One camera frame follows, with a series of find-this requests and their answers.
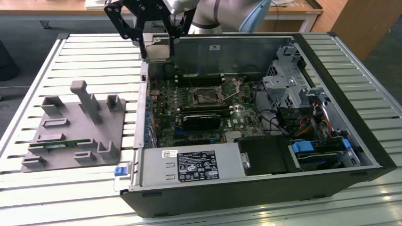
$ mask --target green circuit board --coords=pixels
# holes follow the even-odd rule
[[[154,99],[154,115],[157,119],[158,147],[173,147],[193,143],[219,144],[227,143],[225,134],[238,131],[242,137],[262,136],[265,129],[253,104],[253,85],[250,82],[241,86],[233,85],[233,79],[237,76],[227,76],[227,81],[221,88],[218,87],[193,87],[179,88],[173,81],[162,81],[153,86],[158,87],[151,92]],[[221,100],[217,101],[214,95],[221,91]],[[177,126],[178,108],[202,106],[231,106],[230,117],[222,117],[219,129],[207,131],[185,132],[183,128]]]

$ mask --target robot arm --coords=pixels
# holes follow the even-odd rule
[[[253,32],[262,23],[270,0],[107,0],[105,11],[123,39],[139,46],[142,58],[147,58],[145,24],[162,20],[170,35],[170,56],[175,55],[175,40],[191,33],[221,33],[221,24],[241,32]],[[122,7],[138,17],[135,28],[122,17]],[[185,13],[179,25],[170,15]]]
[[[147,21],[162,20],[170,34],[170,55],[175,55],[174,40],[187,35],[191,26],[198,0],[109,0],[105,11],[114,23],[123,39],[131,39],[141,48],[142,58],[147,58],[145,44],[145,25]],[[122,7],[126,6],[130,12],[138,17],[135,28],[130,27],[122,17]],[[170,20],[170,15],[185,11],[183,19],[178,26]]]

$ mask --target metal slatted table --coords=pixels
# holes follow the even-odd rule
[[[2,225],[368,225],[402,220],[402,109],[338,37],[304,34],[330,74],[394,159],[398,169],[333,197],[239,209],[141,218],[114,189],[114,166],[20,173],[44,96],[78,101],[74,80],[86,80],[97,99],[119,94],[127,103],[122,162],[134,158],[139,49],[118,34],[72,34],[59,39],[0,141]],[[320,82],[310,70],[313,81]]]

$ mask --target motherboard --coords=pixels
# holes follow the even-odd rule
[[[242,75],[175,76],[151,82],[158,147],[233,143],[265,135],[254,84]]]

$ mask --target power supply label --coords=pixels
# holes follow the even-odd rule
[[[219,179],[215,151],[178,153],[181,182]]]

